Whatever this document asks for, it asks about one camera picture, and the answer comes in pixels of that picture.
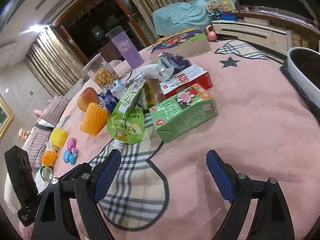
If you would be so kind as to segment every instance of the blue wrapper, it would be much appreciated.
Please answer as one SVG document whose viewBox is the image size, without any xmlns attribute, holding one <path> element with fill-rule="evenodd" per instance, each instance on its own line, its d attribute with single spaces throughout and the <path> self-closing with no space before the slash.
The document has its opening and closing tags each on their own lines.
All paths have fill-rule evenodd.
<svg viewBox="0 0 320 240">
<path fill-rule="evenodd" d="M 106 108 L 110 114 L 116 108 L 116 105 L 119 102 L 119 99 L 116 98 L 109 89 L 103 90 L 98 94 L 99 106 Z"/>
</svg>

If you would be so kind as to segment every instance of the bed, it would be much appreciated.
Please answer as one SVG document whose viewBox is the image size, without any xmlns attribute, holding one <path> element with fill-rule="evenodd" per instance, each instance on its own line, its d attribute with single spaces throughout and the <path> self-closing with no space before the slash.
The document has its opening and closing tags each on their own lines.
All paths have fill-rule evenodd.
<svg viewBox="0 0 320 240">
<path fill-rule="evenodd" d="M 130 172 L 119 170 L 100 201 L 100 211 L 115 239 L 212 239 L 230 204 L 222 199 L 206 167 L 205 156 L 211 149 L 251 179 L 274 177 L 279 181 L 296 239 L 303 239 L 319 216 L 320 128 L 316 119 L 279 69 L 260 52 L 241 41 L 210 45 L 210 52 L 189 60 L 208 70 L 213 83 L 208 91 L 219 114 L 165 144 L 146 117 L 150 130 L 137 154 L 141 161 Z M 140 54 L 147 65 L 150 50 Z M 122 62 L 115 70 L 122 75 L 129 66 Z M 81 91 L 86 87 L 100 92 L 92 80 Z M 76 164 L 90 162 L 94 167 L 112 149 L 112 138 L 105 128 L 96 137 L 79 130 L 84 113 L 77 108 L 76 99 L 81 91 L 61 118 L 70 115 L 64 129 L 77 139 Z M 63 162 L 65 149 L 66 144 L 59 151 L 55 177 L 73 168 Z M 133 152 L 132 147 L 122 151 L 127 164 Z M 86 235 L 76 201 L 71 200 L 71 205 L 78 230 Z M 252 201 L 239 239 L 246 239 L 255 205 Z"/>
</svg>

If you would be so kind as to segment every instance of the white cabinet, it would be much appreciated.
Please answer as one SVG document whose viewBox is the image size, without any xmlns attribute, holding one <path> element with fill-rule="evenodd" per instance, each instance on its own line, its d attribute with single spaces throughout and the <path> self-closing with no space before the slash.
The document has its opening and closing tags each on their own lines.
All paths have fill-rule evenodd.
<svg viewBox="0 0 320 240">
<path fill-rule="evenodd" d="M 239 40 L 257 44 L 284 55 L 291 48 L 290 32 L 272 26 L 238 21 L 213 21 L 212 26 L 218 34 L 236 36 Z"/>
</svg>

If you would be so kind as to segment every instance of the apple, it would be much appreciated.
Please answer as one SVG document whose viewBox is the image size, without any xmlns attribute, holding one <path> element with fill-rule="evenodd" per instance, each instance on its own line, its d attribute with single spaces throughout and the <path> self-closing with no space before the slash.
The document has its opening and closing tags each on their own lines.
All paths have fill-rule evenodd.
<svg viewBox="0 0 320 240">
<path fill-rule="evenodd" d="M 82 94 L 78 97 L 77 104 L 81 111 L 87 112 L 88 106 L 90 103 L 98 103 L 98 94 L 97 92 L 89 87 L 86 88 Z"/>
</svg>

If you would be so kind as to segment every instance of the orange spiky ball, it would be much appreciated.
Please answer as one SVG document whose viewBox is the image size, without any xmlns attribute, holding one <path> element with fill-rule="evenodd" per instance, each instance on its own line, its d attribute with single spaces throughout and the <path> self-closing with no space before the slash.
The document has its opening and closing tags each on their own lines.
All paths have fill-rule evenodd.
<svg viewBox="0 0 320 240">
<path fill-rule="evenodd" d="M 57 157 L 58 154 L 55 151 L 45 151 L 41 158 L 42 165 L 46 167 L 54 165 Z"/>
</svg>

